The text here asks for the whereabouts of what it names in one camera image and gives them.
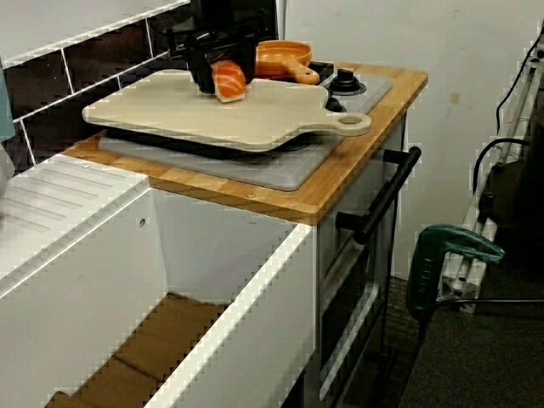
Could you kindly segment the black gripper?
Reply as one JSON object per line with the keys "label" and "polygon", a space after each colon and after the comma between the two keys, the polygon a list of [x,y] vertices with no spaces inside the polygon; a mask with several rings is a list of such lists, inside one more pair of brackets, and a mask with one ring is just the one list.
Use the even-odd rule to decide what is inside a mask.
{"label": "black gripper", "polygon": [[[273,37],[273,3],[263,0],[191,1],[190,17],[165,29],[168,51],[182,54],[190,40],[213,49],[239,43],[237,62],[245,80],[254,78],[256,43]],[[189,48],[186,63],[204,94],[215,93],[213,71],[205,52]]]}

